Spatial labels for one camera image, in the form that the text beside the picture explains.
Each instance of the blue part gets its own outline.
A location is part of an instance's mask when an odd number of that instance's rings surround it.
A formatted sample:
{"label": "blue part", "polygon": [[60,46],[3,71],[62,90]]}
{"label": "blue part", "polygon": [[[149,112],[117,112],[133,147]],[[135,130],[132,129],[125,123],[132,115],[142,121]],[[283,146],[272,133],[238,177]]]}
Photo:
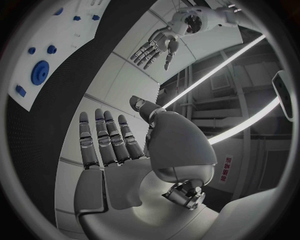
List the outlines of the blue part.
{"label": "blue part", "polygon": [[15,90],[24,98],[26,95],[26,91],[24,90],[23,87],[21,87],[20,85],[17,85],[15,87]]}
{"label": "blue part", "polygon": [[39,61],[31,72],[31,81],[34,85],[41,85],[47,78],[49,73],[48,62],[42,60]]}
{"label": "blue part", "polygon": [[47,53],[49,54],[55,54],[57,52],[57,48],[53,45],[50,45],[47,49]]}
{"label": "blue part", "polygon": [[91,19],[93,19],[94,21],[97,21],[97,20],[99,20],[100,19],[100,17],[98,16],[98,15],[94,15],[94,16],[92,16],[92,18]]}
{"label": "blue part", "polygon": [[75,21],[79,21],[80,19],[81,19],[80,16],[75,16],[75,17],[73,18],[73,20],[75,20]]}
{"label": "blue part", "polygon": [[56,13],[54,13],[54,15],[58,16],[63,12],[64,8],[60,8]]}
{"label": "blue part", "polygon": [[34,54],[35,52],[36,52],[35,47],[31,47],[31,48],[28,49],[28,53],[31,54],[31,55]]}

